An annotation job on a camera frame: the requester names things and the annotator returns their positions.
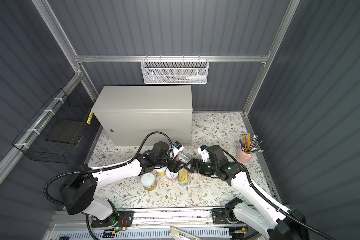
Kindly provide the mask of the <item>teal can pull tab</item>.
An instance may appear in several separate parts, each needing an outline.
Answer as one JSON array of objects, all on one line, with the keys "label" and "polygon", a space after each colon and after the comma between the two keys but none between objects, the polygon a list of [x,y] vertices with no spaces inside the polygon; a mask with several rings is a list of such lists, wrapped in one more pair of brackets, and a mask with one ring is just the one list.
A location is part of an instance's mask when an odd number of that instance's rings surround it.
[{"label": "teal can pull tab", "polygon": [[185,156],[184,154],[180,154],[180,153],[178,154],[177,159],[178,159],[178,161],[180,161],[181,163],[184,163],[184,164],[187,164],[190,161],[190,159],[187,156]]}]

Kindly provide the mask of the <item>gold rectangular tin can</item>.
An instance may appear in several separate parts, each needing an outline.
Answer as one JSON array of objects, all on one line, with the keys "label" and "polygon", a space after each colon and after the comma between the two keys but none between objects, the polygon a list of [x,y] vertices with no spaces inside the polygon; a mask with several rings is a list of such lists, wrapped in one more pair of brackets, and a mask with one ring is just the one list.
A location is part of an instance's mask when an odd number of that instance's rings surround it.
[{"label": "gold rectangular tin can", "polygon": [[179,170],[178,180],[182,186],[186,186],[188,184],[188,171],[186,169]]}]

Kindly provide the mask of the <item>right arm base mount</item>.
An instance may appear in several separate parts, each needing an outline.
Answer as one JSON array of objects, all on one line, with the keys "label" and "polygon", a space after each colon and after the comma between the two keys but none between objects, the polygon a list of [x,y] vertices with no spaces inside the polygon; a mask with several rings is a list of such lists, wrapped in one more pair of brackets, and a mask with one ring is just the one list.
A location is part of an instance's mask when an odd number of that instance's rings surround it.
[{"label": "right arm base mount", "polygon": [[234,198],[224,205],[223,208],[213,208],[210,211],[210,214],[213,218],[213,223],[215,225],[223,225],[223,224],[244,224],[246,223],[239,221],[234,216],[234,208],[236,205],[243,203],[243,200],[239,198]]}]

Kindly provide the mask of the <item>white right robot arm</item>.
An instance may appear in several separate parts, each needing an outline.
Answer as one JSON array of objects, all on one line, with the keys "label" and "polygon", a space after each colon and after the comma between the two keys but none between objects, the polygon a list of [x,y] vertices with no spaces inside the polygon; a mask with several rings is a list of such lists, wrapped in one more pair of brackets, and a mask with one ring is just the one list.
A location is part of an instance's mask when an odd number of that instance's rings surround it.
[{"label": "white right robot arm", "polygon": [[300,211],[292,211],[273,199],[251,179],[247,167],[228,151],[218,145],[203,146],[202,154],[208,156],[207,162],[192,159],[186,164],[187,168],[192,173],[225,181],[253,205],[248,207],[238,198],[234,198],[225,207],[229,222],[243,222],[266,240],[308,240],[310,232],[326,240],[333,239],[332,236],[309,226]]}]

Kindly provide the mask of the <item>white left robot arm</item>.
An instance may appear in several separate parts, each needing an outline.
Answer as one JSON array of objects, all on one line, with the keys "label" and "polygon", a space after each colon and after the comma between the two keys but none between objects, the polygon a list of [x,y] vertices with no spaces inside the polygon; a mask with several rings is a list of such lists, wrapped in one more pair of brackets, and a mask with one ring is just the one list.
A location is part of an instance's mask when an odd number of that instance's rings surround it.
[{"label": "white left robot arm", "polygon": [[[44,197],[51,203],[64,206],[68,214],[92,215],[99,220],[105,220],[116,214],[116,208],[111,201],[105,201],[97,196],[97,191],[114,182],[141,176],[156,168],[167,167],[175,173],[180,169],[176,156],[184,149],[179,142],[157,142],[153,148],[144,153],[140,146],[136,154],[127,161],[105,167],[90,168],[81,165],[77,171],[57,175],[47,181],[43,188]],[[60,186],[62,200],[56,200],[49,194],[50,185],[65,178]]]}]

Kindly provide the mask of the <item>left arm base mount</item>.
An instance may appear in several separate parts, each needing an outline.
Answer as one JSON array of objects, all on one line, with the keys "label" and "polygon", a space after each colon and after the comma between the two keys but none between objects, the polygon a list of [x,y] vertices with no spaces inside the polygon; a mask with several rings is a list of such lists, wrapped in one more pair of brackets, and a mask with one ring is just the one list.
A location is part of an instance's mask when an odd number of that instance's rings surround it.
[{"label": "left arm base mount", "polygon": [[116,228],[117,230],[120,230],[121,228],[131,227],[134,219],[134,213],[134,211],[118,211],[117,213],[112,213],[105,220],[99,220],[96,217],[91,217],[91,227]]}]

